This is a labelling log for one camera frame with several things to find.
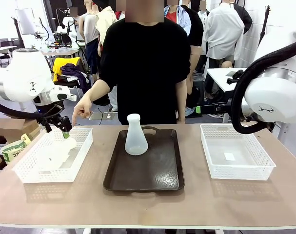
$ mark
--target brown tray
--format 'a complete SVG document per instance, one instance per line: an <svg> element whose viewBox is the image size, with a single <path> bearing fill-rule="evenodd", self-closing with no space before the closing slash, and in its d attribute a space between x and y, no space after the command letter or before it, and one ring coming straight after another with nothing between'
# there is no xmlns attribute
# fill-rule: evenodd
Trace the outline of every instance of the brown tray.
<svg viewBox="0 0 296 234"><path fill-rule="evenodd" d="M103 186L110 191L157 192L180 190L185 185L177 132L173 129L145 134L149 148L139 156L125 151L127 130L120 131Z"/></svg>

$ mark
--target white label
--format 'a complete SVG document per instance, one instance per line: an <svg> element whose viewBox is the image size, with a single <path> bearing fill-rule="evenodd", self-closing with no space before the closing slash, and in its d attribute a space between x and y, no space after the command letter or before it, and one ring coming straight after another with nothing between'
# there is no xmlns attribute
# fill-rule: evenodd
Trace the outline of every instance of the white label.
<svg viewBox="0 0 296 234"><path fill-rule="evenodd" d="M235 156L232 153L224 153L227 161L235 161Z"/></svg>

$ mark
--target empty white basket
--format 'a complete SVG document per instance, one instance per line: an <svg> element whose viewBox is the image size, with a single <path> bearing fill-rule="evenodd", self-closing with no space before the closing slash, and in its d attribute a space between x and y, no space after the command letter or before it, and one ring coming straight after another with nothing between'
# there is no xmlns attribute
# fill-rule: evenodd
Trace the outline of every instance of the empty white basket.
<svg viewBox="0 0 296 234"><path fill-rule="evenodd" d="M93 143L92 128L73 128L70 137L77 142L74 150L78 151L68 168L51 171L38 171L38 157L45 146L52 145L56 141L64 141L62 131L53 129L49 134L45 134L40 140L24 155L24 157L14 166L13 170L23 183L47 183L47 182L73 182L83 164L85 157Z"/></svg>
<svg viewBox="0 0 296 234"><path fill-rule="evenodd" d="M200 127L211 178L267 180L276 167L253 134L240 134L232 124Z"/></svg>

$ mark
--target red shirt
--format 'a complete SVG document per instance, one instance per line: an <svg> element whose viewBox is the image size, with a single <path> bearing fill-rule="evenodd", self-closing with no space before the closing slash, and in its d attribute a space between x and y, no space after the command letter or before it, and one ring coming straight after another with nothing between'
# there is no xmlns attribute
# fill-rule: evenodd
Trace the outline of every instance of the red shirt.
<svg viewBox="0 0 296 234"><path fill-rule="evenodd" d="M177 17L176 17L177 12L174 11L173 13L167 13L166 18L171 20L172 22L177 23Z"/></svg>

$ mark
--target flask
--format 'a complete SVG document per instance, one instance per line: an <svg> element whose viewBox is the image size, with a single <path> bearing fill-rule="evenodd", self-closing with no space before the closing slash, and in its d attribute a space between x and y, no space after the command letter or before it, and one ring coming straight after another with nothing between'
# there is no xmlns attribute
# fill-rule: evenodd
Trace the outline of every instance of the flask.
<svg viewBox="0 0 296 234"><path fill-rule="evenodd" d="M140 126L140 115L131 114L127 120L129 126L125 150L130 155L141 155L148 150L148 143Z"/></svg>

